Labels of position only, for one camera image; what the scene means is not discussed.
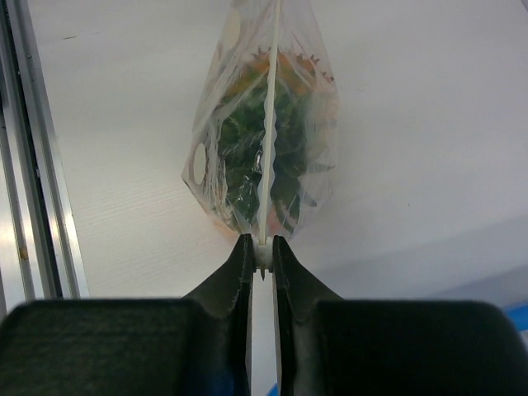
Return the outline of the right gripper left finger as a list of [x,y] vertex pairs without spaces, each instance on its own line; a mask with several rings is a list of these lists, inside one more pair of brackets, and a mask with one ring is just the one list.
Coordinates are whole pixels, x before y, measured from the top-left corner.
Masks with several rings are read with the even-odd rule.
[[253,241],[178,299],[40,300],[1,324],[4,395],[248,395]]

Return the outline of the clear zip top bag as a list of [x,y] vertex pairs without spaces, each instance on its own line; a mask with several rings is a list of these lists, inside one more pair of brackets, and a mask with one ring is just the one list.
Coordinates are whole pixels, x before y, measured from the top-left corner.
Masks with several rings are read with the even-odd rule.
[[271,269],[332,194],[339,97],[308,1],[233,1],[192,126],[182,180]]

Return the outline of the toy pineapple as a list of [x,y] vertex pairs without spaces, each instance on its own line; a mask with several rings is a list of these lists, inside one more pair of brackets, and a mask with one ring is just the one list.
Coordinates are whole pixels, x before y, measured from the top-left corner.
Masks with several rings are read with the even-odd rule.
[[260,49],[214,109],[223,182],[214,209],[241,233],[292,236],[327,199],[337,92],[319,63]]

